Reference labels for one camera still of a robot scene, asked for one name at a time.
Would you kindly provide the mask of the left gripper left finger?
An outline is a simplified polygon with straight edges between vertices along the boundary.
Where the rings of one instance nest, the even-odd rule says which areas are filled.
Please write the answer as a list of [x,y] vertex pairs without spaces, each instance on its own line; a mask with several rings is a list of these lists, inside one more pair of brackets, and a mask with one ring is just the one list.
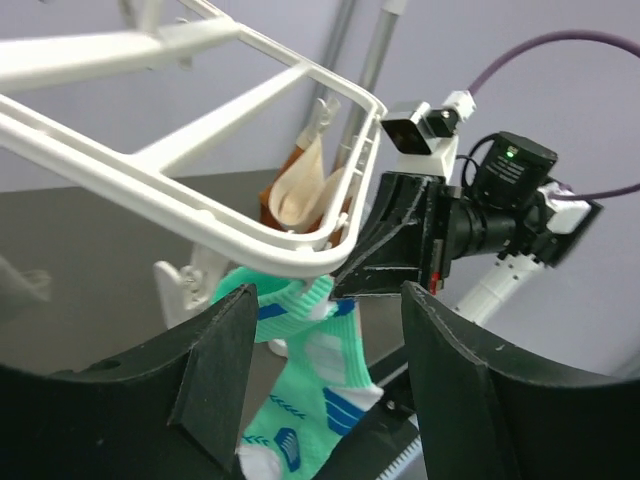
[[256,289],[80,371],[1,370],[5,479],[238,479]]

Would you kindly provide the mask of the silver white drying rack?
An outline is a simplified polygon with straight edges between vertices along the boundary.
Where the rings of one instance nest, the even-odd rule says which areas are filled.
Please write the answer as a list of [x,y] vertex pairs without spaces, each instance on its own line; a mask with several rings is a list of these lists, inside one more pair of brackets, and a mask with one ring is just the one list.
[[356,83],[372,92],[406,6],[405,1],[343,1],[321,64],[345,78],[343,67],[360,67]]

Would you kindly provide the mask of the teal sock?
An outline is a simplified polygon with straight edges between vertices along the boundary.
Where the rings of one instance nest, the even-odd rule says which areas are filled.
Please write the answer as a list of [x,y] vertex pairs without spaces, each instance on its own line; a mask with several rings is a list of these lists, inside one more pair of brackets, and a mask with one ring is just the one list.
[[257,289],[255,340],[282,339],[287,361],[237,449],[247,479],[311,479],[381,399],[365,361],[359,305],[331,300],[329,275],[303,281],[236,268],[214,298]]

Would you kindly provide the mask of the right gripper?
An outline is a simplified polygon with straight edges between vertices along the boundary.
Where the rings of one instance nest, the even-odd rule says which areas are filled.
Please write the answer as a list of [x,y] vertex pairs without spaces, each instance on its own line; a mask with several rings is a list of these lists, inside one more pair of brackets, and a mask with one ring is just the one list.
[[416,282],[435,295],[454,254],[459,186],[434,175],[387,171],[354,251],[334,273],[335,299],[398,296]]

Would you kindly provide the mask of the dark grey table mat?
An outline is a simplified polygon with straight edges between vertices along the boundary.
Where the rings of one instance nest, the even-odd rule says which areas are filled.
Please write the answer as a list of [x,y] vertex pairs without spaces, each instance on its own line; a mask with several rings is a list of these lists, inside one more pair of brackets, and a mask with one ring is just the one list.
[[191,248],[82,188],[2,194],[2,256],[52,279],[50,301],[2,324],[2,363],[37,373],[82,370],[164,332],[153,266],[181,267]]

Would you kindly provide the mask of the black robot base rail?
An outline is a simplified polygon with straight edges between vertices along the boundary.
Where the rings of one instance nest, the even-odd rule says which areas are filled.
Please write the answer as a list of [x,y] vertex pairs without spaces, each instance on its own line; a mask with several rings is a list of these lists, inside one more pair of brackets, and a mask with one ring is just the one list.
[[339,442],[318,479],[377,479],[420,436],[407,367],[387,376],[383,389],[382,399]]

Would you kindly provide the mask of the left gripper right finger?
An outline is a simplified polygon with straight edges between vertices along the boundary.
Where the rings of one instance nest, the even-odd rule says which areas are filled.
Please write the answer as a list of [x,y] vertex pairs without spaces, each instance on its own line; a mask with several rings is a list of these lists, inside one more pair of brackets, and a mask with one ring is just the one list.
[[527,351],[413,282],[401,316],[429,478],[638,477],[637,379]]

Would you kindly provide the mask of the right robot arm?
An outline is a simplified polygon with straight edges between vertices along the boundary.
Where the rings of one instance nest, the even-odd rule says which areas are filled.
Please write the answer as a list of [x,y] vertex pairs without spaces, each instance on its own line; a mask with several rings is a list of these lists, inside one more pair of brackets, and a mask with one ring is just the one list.
[[482,138],[482,162],[471,155],[473,180],[386,172],[356,247],[334,274],[337,299],[397,296],[415,282],[435,294],[451,264],[493,254],[488,273],[458,302],[456,312],[485,324],[526,281],[564,261],[602,207],[580,200],[549,172],[557,154],[520,135]]

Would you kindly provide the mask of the white square clip hanger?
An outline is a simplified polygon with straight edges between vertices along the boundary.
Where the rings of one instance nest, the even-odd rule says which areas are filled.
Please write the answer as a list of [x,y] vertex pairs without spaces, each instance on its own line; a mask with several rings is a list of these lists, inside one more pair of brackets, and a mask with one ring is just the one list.
[[[204,310],[229,262],[283,277],[313,279],[343,265],[355,247],[381,136],[384,104],[366,89],[233,20],[191,1],[193,22],[164,25],[147,1],[129,30],[5,40],[1,44],[1,144],[188,240],[191,263],[154,268],[169,325]],[[157,68],[230,40],[285,66],[269,80],[134,154],[117,152],[12,99],[15,92]],[[179,183],[176,172],[248,123],[303,78],[349,98],[365,118],[319,228],[279,232]]]

